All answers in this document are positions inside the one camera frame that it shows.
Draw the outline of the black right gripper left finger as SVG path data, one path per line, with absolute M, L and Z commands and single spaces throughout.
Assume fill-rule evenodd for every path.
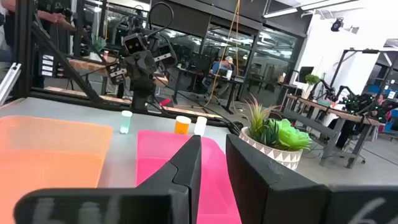
M 192 136 L 136 188 L 40 189 L 14 207 L 16 224 L 195 224 L 201 137 Z

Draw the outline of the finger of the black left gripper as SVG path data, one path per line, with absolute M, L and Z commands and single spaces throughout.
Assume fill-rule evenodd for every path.
M 105 67 L 106 74 L 113 85 L 120 85 L 125 83 L 125 75 L 127 70 L 120 62 L 114 62 Z
M 154 51 L 155 63 L 159 71 L 165 71 L 177 65 L 178 59 L 170 44 L 162 44 Z

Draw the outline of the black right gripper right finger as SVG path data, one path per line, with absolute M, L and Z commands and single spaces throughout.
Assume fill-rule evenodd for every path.
M 226 161 L 242 224 L 398 224 L 398 186 L 318 184 L 233 134 Z

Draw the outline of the orange pill bottle white cap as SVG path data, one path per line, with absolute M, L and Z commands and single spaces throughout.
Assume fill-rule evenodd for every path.
M 191 119 L 186 116 L 177 116 L 175 119 L 174 133 L 175 134 L 187 134 L 191 122 L 192 122 Z

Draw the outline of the pink translucent plastic bin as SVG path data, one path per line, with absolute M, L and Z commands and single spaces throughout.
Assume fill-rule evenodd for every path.
M 160 169 L 190 135 L 140 130 L 137 135 L 135 186 Z M 197 224 L 241 224 L 225 153 L 212 139 L 201 138 L 201 188 Z

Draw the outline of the orange translucent plastic bin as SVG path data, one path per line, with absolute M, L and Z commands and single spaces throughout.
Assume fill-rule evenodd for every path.
M 109 126 L 33 116 L 0 118 L 0 224 L 14 224 L 25 194 L 97 187 L 113 136 Z

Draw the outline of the green plant white pot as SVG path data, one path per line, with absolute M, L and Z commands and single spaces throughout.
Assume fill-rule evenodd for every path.
M 97 37 L 94 34 L 91 34 L 91 52 L 90 52 L 90 59 L 106 62 L 101 51 L 106 46 L 106 40 L 101 36 Z

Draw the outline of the black office desk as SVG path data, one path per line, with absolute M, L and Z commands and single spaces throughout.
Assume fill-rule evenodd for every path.
M 175 104 L 178 103 L 177 101 L 177 95 L 180 93 L 179 92 L 179 87 L 180 87 L 180 81 L 182 78 L 182 75 L 193 75 L 195 78 L 202 76 L 204 78 L 210 78 L 212 80 L 216 80 L 216 81 L 221 81 L 221 82 L 225 82 L 225 83 L 229 83 L 231 84 L 231 89 L 229 91 L 229 96 L 228 96 L 228 100 L 227 103 L 225 105 L 221 105 L 229 114 L 234 114 L 232 112 L 232 110 L 230 109 L 230 107 L 233 104 L 233 100 L 236 99 L 235 95 L 234 95 L 234 90 L 237 86 L 239 87 L 243 87 L 244 85 L 244 79 L 240 78 L 240 77 L 234 77 L 234 78 L 230 78 L 229 80 L 226 77 L 221 77 L 219 75 L 212 75 L 212 74 L 204 74 L 203 72 L 194 72 L 191 70 L 187 70 L 184 68 L 178 68 L 178 75 L 176 77 L 176 84 L 175 84 L 175 88 L 173 89 L 174 93 L 172 95 L 172 99 L 174 101 Z

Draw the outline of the person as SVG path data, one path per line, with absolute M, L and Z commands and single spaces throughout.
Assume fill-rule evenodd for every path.
M 4 38 L 9 50 L 0 49 L 0 62 L 12 62 L 13 50 L 16 47 L 20 37 L 16 37 L 20 26 L 17 26 L 17 0 L 0 0 L 1 6 L 7 10 L 4 23 Z M 69 31 L 75 31 L 75 28 L 66 21 L 66 16 L 59 13 L 50 12 L 46 9 L 37 11 L 38 17 L 50 24 L 57 24 Z
M 221 78 L 209 78 L 210 85 L 205 93 L 206 98 L 210 98 L 210 95 L 214 90 L 216 90 L 218 85 L 220 86 L 220 89 L 216 92 L 216 96 L 221 96 L 228 89 L 229 83 L 223 81 L 222 77 L 227 77 L 227 74 L 230 74 L 230 78 L 234 78 L 236 76 L 236 66 L 233 63 L 233 58 L 231 56 L 227 56 L 224 60 L 215 62 L 211 70 L 212 75 L 219 75 Z
M 391 118 L 391 111 L 398 108 L 398 102 L 390 101 L 386 95 L 379 95 L 371 116 L 378 122 L 386 124 Z

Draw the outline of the potted succulent in patterned pot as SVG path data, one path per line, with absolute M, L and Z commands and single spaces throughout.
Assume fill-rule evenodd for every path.
M 277 112 L 278 106 L 265 108 L 254 96 L 245 102 L 249 126 L 240 130 L 239 138 L 283 166 L 296 170 L 303 151 L 312 144 L 308 133 L 294 128 Z

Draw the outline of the silver aluminium profile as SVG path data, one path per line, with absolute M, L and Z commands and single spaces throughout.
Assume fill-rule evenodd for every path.
M 4 104 L 21 73 L 21 64 L 13 63 L 0 83 L 0 106 Z

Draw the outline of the white ceiling light fixture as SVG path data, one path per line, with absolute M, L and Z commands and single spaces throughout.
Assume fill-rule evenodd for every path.
M 324 1 L 316 2 L 316 3 L 303 5 L 303 6 L 300 6 L 300 8 L 303 11 L 308 11 L 308 10 L 312 10 L 312 9 L 320 9 L 320 8 L 324 8 L 324 7 L 345 4 L 345 3 L 353 2 L 353 1 L 357 1 L 357 0 L 324 0 Z
M 293 13 L 296 13 L 297 11 L 298 11 L 297 8 L 293 7 L 293 8 L 288 8 L 288 9 L 284 9 L 284 10 L 280 10 L 280 11 L 264 14 L 263 17 L 265 19 L 268 19 L 268 18 L 272 18 L 272 17 L 278 17 L 278 16 L 287 15 L 287 14 L 293 14 Z

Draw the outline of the small green potted plant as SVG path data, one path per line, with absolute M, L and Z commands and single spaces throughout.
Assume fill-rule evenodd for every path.
M 302 98 L 307 99 L 313 87 L 320 81 L 317 75 L 308 74 L 305 76 L 307 87 L 302 90 Z

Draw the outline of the black computer monitor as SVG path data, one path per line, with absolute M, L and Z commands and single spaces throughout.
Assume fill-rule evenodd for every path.
M 298 72 L 298 77 L 297 81 L 300 83 L 306 83 L 305 77 L 307 75 L 311 75 L 313 72 L 314 67 L 301 67 L 301 69 Z

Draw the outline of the black aluminium table frame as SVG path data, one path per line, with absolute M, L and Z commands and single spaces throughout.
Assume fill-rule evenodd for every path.
M 144 110 L 134 110 L 131 108 L 131 103 L 118 103 L 111 100 L 106 100 L 99 96 L 94 89 L 84 81 L 83 76 L 80 75 L 70 64 L 69 56 L 55 46 L 50 36 L 43 29 L 41 21 L 36 9 L 37 0 L 17 0 L 16 16 L 17 26 L 20 26 L 16 37 L 20 37 L 14 49 L 17 62 L 25 60 L 22 65 L 22 74 L 18 79 L 18 84 L 23 85 L 23 90 L 20 91 L 22 96 L 35 96 L 46 100 L 55 100 L 74 105 L 89 106 L 92 108 L 107 109 L 111 111 L 121 111 L 123 109 L 130 109 L 133 112 L 143 114 Z M 38 45 L 40 48 L 48 50 L 50 55 L 54 56 L 55 61 L 63 67 L 66 76 L 76 82 L 76 84 L 83 90 L 83 95 L 73 95 L 71 93 L 52 93 L 49 90 L 40 90 L 30 85 L 30 68 L 33 62 L 33 49 Z M 104 70 L 105 67 L 113 62 L 101 62 Z

